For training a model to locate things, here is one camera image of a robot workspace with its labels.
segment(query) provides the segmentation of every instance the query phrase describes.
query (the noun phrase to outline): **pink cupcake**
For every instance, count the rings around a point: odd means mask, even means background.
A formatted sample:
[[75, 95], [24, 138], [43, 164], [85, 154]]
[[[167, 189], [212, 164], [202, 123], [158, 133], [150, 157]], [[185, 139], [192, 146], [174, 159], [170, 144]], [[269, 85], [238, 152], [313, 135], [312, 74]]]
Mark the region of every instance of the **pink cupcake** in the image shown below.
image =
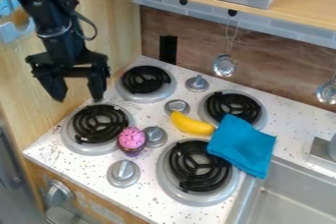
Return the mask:
[[136, 157], [145, 147], [146, 137], [137, 127], [128, 127], [118, 136], [118, 146], [129, 157]]

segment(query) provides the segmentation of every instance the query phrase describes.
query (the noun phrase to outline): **blue cloth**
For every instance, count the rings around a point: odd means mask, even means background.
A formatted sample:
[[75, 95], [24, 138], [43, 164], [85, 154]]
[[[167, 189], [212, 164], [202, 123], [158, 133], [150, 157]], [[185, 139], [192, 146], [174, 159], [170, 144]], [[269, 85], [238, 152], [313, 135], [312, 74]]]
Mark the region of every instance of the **blue cloth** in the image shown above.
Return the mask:
[[276, 137], [257, 131], [248, 122], [226, 115], [213, 134], [207, 151], [260, 179], [267, 177]]

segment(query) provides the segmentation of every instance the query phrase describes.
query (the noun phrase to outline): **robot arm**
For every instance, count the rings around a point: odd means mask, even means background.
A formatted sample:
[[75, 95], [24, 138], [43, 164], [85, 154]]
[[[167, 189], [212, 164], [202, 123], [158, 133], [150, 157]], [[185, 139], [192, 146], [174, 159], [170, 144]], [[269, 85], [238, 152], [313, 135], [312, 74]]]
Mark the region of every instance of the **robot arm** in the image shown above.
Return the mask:
[[[87, 86], [94, 100], [100, 100], [110, 77], [107, 57], [86, 49], [84, 41], [96, 36], [95, 25], [78, 14], [78, 0], [19, 0], [33, 18], [36, 34], [42, 40], [46, 52], [27, 56], [33, 75], [45, 90], [57, 101], [67, 94], [64, 78], [87, 78]], [[79, 20], [94, 28], [95, 35], [84, 36]]]

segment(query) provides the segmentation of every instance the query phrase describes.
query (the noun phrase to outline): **white countertop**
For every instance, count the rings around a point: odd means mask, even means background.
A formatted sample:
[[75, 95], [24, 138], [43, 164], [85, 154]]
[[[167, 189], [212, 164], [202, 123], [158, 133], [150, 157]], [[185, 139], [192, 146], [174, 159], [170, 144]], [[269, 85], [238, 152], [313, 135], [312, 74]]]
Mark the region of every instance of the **white countertop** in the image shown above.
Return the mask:
[[[120, 150], [100, 156], [75, 154], [61, 142], [61, 123], [29, 146], [24, 151], [25, 157], [150, 223], [222, 224], [225, 223], [238, 190], [229, 199], [214, 206], [183, 205], [161, 190], [155, 178], [155, 164], [159, 154], [169, 143], [193, 137], [181, 133], [172, 126], [163, 110], [168, 100], [186, 100], [192, 108], [189, 116], [198, 118], [197, 105], [203, 97], [213, 91], [235, 89], [253, 95], [266, 107], [268, 123], [262, 131], [278, 137], [274, 155], [333, 178], [336, 177], [335, 173], [307, 163], [313, 138], [330, 140], [334, 135], [335, 113], [207, 75], [203, 77], [209, 81], [210, 89], [203, 93], [193, 93], [185, 88], [185, 81], [194, 77], [197, 72], [143, 56], [139, 56], [133, 64], [133, 66], [137, 65], [159, 66], [171, 72], [178, 81], [177, 90], [172, 96], [154, 104], [135, 104], [125, 101], [113, 86], [106, 92], [106, 101], [127, 109], [140, 129], [159, 126], [168, 133], [167, 144], [155, 149], [145, 149], [139, 157], [131, 158], [141, 169], [137, 184], [126, 189], [112, 187], [106, 180], [106, 171], [114, 162], [127, 158], [125, 154]], [[241, 173], [241, 183], [244, 177], [245, 174]]]

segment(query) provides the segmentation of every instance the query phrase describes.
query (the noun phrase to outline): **wooden shelf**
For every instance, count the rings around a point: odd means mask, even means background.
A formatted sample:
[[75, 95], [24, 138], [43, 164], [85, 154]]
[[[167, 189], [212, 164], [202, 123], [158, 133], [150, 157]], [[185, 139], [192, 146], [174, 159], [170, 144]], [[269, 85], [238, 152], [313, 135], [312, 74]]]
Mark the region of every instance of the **wooden shelf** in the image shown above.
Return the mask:
[[336, 30], [336, 0], [275, 0], [262, 10], [220, 0], [190, 0], [273, 19]]

